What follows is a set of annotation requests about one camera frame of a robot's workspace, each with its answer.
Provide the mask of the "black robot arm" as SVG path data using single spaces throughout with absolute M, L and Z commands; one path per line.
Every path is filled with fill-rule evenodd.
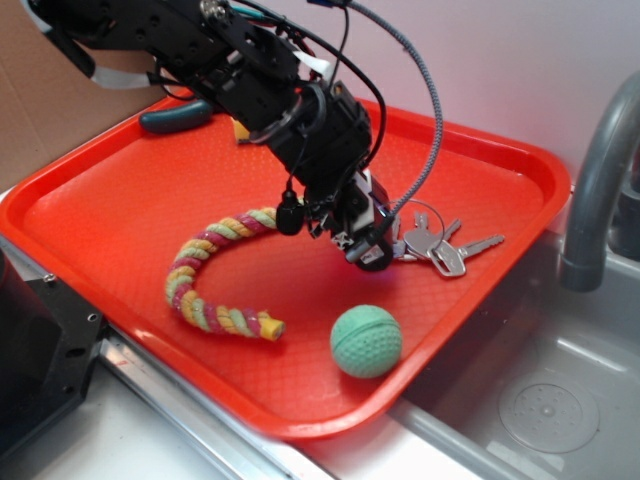
M 254 23 L 226 1 L 28 1 L 43 35 L 107 89 L 176 82 L 229 114 L 304 187 L 287 190 L 278 230 L 329 232 L 365 271 L 393 258 L 387 195 L 368 165 L 370 117 L 326 74 L 304 81 L 301 42 Z

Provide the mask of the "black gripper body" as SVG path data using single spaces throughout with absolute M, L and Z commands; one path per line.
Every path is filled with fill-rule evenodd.
M 389 197 L 368 169 L 358 170 L 334 192 L 305 192 L 306 218 L 315 238 L 327 233 L 345 260 L 366 272 L 394 259 Z

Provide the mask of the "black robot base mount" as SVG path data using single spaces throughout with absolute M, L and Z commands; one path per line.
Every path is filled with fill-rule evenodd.
M 102 312 L 61 280 L 25 280 L 1 255 L 1 460 L 86 398 Z

